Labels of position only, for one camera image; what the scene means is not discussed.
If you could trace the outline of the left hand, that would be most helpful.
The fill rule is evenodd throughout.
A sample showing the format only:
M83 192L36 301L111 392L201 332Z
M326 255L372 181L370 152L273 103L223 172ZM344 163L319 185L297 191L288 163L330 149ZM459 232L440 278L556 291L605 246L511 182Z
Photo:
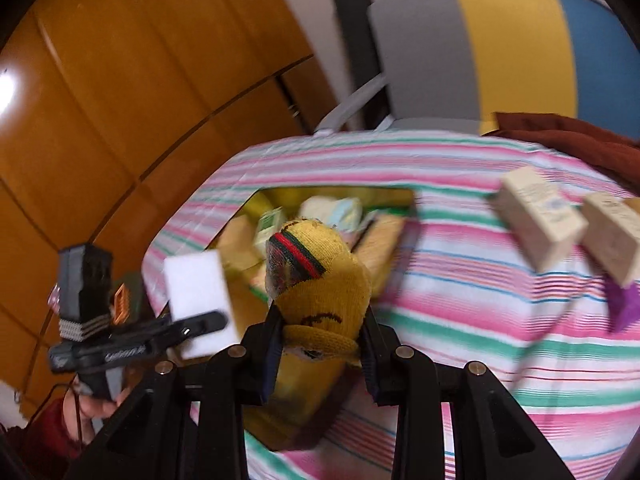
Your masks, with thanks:
M109 401L81 393L82 383L78 378L72 382L63 399L63 422L68 436L76 443L88 444L96 435L95 419L108 419L129 396L132 388L122 390L115 401Z

